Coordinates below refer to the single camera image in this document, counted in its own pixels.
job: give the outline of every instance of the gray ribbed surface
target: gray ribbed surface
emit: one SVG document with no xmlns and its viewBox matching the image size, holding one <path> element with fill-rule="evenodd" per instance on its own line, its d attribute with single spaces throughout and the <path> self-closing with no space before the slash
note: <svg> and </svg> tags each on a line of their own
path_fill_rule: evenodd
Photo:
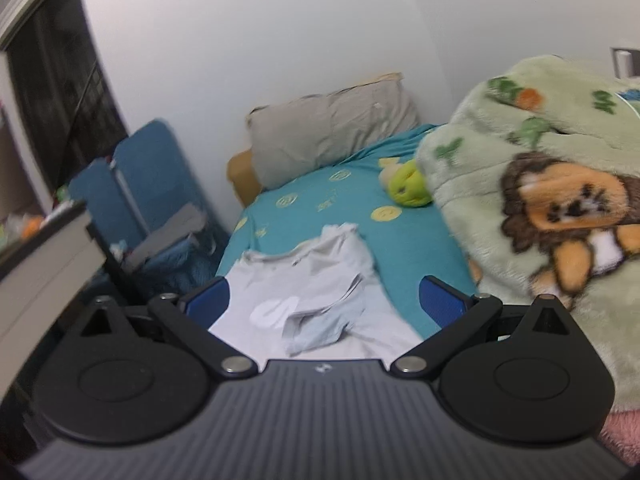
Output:
<svg viewBox="0 0 640 480">
<path fill-rule="evenodd" d="M 199 417 L 126 449 L 56 441 L 22 466 L 34 480 L 604 480 L 625 467 L 594 441 L 512 449 L 451 422 L 430 388 L 377 361 L 271 362 L 223 384 Z"/>
</svg>

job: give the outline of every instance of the lion print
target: lion print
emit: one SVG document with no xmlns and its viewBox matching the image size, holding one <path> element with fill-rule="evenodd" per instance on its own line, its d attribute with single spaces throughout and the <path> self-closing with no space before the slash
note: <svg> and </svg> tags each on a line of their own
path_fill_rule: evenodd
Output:
<svg viewBox="0 0 640 480">
<path fill-rule="evenodd" d="M 571 309 L 591 278 L 640 254 L 638 177 L 529 152 L 507 166 L 501 187 L 513 251 L 537 246 L 549 256 L 530 277 L 533 294 L 555 294 Z"/>
</svg>

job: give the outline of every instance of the plush toy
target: plush toy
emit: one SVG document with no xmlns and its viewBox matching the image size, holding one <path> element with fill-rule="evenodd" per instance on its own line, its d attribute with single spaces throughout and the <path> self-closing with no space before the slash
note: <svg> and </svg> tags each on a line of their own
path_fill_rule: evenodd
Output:
<svg viewBox="0 0 640 480">
<path fill-rule="evenodd" d="M 421 207 L 433 200 L 414 158 L 404 164 L 390 164 L 380 172 L 379 179 L 382 189 L 399 205 Z"/>
</svg>

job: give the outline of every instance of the pink fluffy fabric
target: pink fluffy fabric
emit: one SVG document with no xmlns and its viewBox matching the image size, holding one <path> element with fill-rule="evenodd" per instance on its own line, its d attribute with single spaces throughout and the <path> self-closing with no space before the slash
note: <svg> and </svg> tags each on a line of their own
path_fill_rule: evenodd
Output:
<svg viewBox="0 0 640 480">
<path fill-rule="evenodd" d="M 640 462 L 640 410 L 609 413 L 600 441 L 629 465 Z"/>
</svg>

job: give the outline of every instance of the cartoon lion face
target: cartoon lion face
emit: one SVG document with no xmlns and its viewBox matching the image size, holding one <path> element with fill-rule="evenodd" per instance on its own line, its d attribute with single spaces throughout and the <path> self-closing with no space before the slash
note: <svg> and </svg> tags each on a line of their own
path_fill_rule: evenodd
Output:
<svg viewBox="0 0 640 480">
<path fill-rule="evenodd" d="M 640 179 L 615 176 L 544 153 L 515 157 L 502 176 L 502 232 L 516 252 L 542 251 L 592 229 L 637 222 Z"/>
</svg>

